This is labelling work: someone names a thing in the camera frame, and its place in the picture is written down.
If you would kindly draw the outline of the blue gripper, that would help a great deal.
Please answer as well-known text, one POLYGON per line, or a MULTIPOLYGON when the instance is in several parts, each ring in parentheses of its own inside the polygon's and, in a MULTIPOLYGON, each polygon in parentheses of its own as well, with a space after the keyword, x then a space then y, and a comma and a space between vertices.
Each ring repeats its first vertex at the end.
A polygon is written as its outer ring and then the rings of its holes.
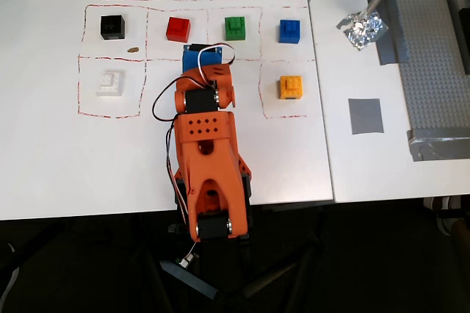
MULTIPOLYGON (((182 54, 182 72, 192 70, 198 67, 198 54, 203 48, 208 47, 206 44, 189 44, 184 45, 182 54)), ((217 65, 222 62, 223 49, 220 47, 211 48, 204 51, 200 56, 201 66, 217 65)))

